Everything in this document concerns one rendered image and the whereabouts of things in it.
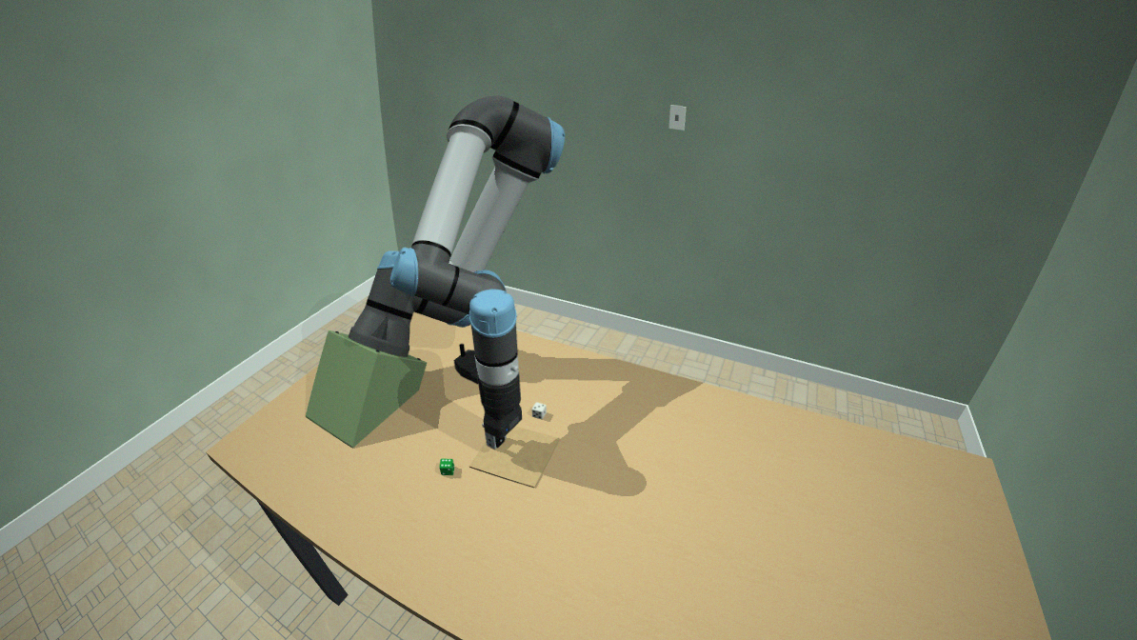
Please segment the tan square mat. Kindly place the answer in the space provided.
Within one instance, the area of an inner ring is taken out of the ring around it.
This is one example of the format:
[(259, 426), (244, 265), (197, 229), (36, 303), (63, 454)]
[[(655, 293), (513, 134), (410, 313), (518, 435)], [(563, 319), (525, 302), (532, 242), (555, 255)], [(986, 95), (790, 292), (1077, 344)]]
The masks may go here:
[(485, 441), (468, 467), (536, 488), (558, 442), (559, 438), (515, 425), (499, 448), (493, 449)]

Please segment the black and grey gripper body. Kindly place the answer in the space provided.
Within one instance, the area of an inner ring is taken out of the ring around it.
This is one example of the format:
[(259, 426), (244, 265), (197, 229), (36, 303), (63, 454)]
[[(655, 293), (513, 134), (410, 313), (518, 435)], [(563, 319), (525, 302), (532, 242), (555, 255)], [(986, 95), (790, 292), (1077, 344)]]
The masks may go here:
[[(483, 429), (493, 438), (505, 438), (522, 419), (518, 377), (518, 354), (514, 361), (503, 368), (487, 368), (478, 364), (474, 350), (465, 351), (459, 344), (460, 356), (453, 359), (453, 366), (462, 377), (479, 384), (483, 405)], [(480, 380), (481, 379), (481, 380)]]

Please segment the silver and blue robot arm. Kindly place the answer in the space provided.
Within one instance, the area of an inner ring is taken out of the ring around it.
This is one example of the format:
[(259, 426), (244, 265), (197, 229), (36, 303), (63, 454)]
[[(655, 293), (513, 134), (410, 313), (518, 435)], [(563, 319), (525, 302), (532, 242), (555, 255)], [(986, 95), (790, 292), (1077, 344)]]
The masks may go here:
[[(503, 279), (485, 266), (528, 183), (559, 161), (565, 132), (507, 95), (483, 95), (453, 117), (447, 139), (410, 249), (382, 257), (349, 339), (407, 357), (416, 311), (454, 327), (470, 325), (476, 360), (503, 368), (518, 354), (517, 313)], [(489, 148), (496, 150), (493, 171), (453, 250)]]

